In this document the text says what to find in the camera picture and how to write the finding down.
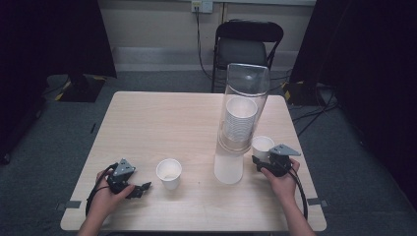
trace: baseboard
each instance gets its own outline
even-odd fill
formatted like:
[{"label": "baseboard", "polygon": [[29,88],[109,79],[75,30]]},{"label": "baseboard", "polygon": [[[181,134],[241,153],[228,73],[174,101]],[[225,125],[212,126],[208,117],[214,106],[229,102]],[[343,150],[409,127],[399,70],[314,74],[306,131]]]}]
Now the baseboard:
[{"label": "baseboard", "polygon": [[[196,50],[183,48],[114,47],[116,71],[198,71],[202,70]],[[294,66],[298,51],[277,51],[272,71],[287,71]],[[202,51],[203,67],[211,71],[212,51]]]}]

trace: paper cup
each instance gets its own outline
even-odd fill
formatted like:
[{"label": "paper cup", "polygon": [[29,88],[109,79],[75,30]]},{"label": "paper cup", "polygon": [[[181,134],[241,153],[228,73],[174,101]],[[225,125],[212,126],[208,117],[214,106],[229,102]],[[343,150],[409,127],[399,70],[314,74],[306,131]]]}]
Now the paper cup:
[{"label": "paper cup", "polygon": [[182,167],[176,159],[164,159],[156,166],[156,175],[168,190],[174,190],[180,184]]},{"label": "paper cup", "polygon": [[224,135],[236,142],[249,139],[254,128],[258,106],[248,97],[236,96],[226,103]]},{"label": "paper cup", "polygon": [[269,150],[274,146],[273,140],[265,136],[257,136],[252,139],[253,155],[262,161],[268,160]]}]

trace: gray carpet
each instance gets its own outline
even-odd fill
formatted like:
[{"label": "gray carpet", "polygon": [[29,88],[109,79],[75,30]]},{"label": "gray carpet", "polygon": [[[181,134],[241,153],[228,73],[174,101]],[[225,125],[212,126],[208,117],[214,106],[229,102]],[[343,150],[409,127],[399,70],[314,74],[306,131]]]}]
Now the gray carpet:
[{"label": "gray carpet", "polygon": [[[66,76],[50,77],[49,89],[65,80]],[[47,94],[42,115],[11,152],[11,163],[0,166],[0,235],[74,235],[60,228],[63,211],[56,206],[71,198],[118,90],[209,92],[210,80],[199,71],[120,72],[118,79],[105,83],[96,103],[55,101],[59,90]],[[324,98],[330,93],[324,89]],[[318,107],[288,108],[297,118]],[[296,130],[302,131],[313,118],[296,122]],[[357,134],[335,108],[300,136],[318,195],[329,204],[324,207],[328,228],[319,235],[416,235],[416,212]]]}]

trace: wooden table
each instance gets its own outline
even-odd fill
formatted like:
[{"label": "wooden table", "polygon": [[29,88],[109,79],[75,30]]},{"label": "wooden table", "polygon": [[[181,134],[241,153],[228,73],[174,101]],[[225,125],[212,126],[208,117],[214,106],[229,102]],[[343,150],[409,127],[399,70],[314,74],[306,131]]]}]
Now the wooden table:
[{"label": "wooden table", "polygon": [[[64,230],[78,230],[85,220],[86,199],[96,173],[126,158],[136,173],[129,183],[152,181],[140,199],[124,201],[102,230],[111,231],[284,231],[288,230],[279,201],[266,177],[257,172],[250,150],[237,184],[219,182],[213,173],[217,129],[223,94],[119,91],[114,94],[71,201],[61,221]],[[283,97],[270,95],[255,136],[268,136],[302,153]],[[166,190],[155,174],[168,157],[182,164],[180,186]],[[317,197],[304,155],[299,176],[307,199]],[[299,208],[302,202],[296,191]],[[320,205],[309,206],[315,231],[327,224]]]}]

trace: human hand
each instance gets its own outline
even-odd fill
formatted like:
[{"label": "human hand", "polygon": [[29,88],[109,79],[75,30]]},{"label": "human hand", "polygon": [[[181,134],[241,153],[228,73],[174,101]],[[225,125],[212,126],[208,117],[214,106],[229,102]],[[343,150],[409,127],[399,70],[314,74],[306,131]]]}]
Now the human hand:
[{"label": "human hand", "polygon": [[[104,171],[101,171],[97,174],[95,181],[98,181],[103,172]],[[111,173],[112,171],[107,171],[105,176],[108,176]],[[115,195],[108,188],[106,178],[102,178],[101,182],[96,187],[96,190],[98,191],[95,193],[95,196],[92,199],[88,216],[91,215],[93,217],[98,217],[99,219],[104,220],[130,193],[132,193],[134,189],[135,185],[129,185],[122,192]]]},{"label": "human hand", "polygon": [[[292,169],[290,170],[292,174],[296,174],[298,169],[300,168],[300,163],[292,158],[290,158],[292,162]],[[276,177],[266,168],[261,168],[263,174],[267,177],[272,187],[273,192],[278,197],[279,201],[283,204],[294,204],[295,203],[295,181],[290,174],[285,174],[281,177]]]}]

